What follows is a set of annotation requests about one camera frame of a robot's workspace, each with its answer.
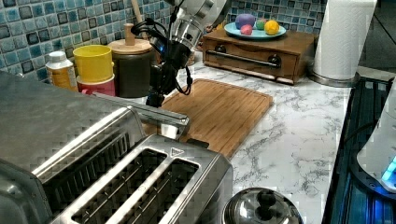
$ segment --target mosaic tile backsplash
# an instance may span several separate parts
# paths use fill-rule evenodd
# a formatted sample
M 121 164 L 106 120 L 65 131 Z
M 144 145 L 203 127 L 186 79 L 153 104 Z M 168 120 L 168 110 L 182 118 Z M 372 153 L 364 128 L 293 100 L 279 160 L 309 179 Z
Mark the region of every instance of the mosaic tile backsplash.
M 138 0 L 144 17 L 169 22 L 170 6 L 163 0 Z M 286 29 L 318 34 L 323 0 L 232 1 L 227 21 L 241 13 L 274 18 Z M 90 44 L 122 39 L 123 24 L 135 22 L 130 0 L 0 0 L 0 70 L 47 79 L 46 57 Z
M 170 6 L 138 0 L 140 11 L 169 22 Z M 46 57 L 124 37 L 123 24 L 136 22 L 130 0 L 0 0 L 0 70 L 46 80 Z

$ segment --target bamboo cutting board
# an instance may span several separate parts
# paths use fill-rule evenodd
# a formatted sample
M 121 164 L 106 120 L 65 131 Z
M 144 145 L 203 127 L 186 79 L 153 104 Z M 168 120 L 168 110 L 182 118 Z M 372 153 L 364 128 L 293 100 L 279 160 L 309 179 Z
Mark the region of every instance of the bamboo cutting board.
M 190 138 L 209 143 L 209 149 L 227 158 L 262 118 L 272 97 L 260 92 L 206 79 L 195 79 L 190 95 L 179 92 L 166 98 L 162 109 L 187 115 L 191 126 L 181 142 Z

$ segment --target stainless steel toaster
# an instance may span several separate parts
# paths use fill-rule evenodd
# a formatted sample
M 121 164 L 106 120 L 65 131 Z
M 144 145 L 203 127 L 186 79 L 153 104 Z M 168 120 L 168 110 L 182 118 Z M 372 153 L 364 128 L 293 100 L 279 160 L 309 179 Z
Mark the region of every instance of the stainless steel toaster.
M 227 159 L 145 136 L 132 106 L 2 72 L 0 143 L 0 210 L 20 217 L 0 223 L 218 223 L 232 197 Z

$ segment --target paper towel roll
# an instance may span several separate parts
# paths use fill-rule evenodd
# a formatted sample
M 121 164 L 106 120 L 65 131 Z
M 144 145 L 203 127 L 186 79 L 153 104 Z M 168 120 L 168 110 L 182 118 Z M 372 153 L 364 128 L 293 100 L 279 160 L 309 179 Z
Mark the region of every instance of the paper towel roll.
M 355 76 L 376 0 L 329 0 L 318 39 L 314 72 L 347 80 Z

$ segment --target marble countertop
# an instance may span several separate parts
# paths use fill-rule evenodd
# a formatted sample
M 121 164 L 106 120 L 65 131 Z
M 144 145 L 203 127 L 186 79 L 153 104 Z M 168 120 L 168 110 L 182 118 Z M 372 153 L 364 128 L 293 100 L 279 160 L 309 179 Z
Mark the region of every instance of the marble countertop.
M 193 78 L 206 78 L 269 94 L 274 104 L 231 159 L 233 193 L 260 187 L 288 197 L 304 223 L 320 223 L 331 184 L 350 88 L 319 85 L 304 77 L 288 86 L 208 67 L 196 52 Z M 180 86 L 186 85 L 179 71 Z

